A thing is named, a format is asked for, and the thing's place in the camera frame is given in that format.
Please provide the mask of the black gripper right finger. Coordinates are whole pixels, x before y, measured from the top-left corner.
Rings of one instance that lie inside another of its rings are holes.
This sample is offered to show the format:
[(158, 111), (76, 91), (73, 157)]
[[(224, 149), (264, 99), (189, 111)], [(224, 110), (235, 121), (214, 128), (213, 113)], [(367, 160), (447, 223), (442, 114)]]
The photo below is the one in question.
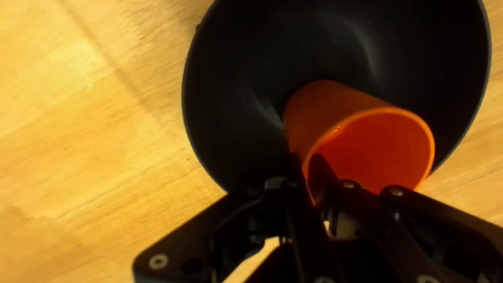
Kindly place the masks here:
[(315, 207), (345, 283), (503, 283), (503, 229), (406, 187), (379, 193), (308, 168)]

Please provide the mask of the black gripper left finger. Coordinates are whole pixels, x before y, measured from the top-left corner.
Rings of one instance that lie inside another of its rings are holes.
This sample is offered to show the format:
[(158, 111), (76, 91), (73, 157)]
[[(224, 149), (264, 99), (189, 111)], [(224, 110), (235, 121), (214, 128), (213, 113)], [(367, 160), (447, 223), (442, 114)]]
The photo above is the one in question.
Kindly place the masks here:
[(224, 283), (272, 237), (280, 245), (246, 283), (337, 283), (321, 205), (337, 174), (316, 155), (230, 193), (154, 242), (132, 262), (134, 283)]

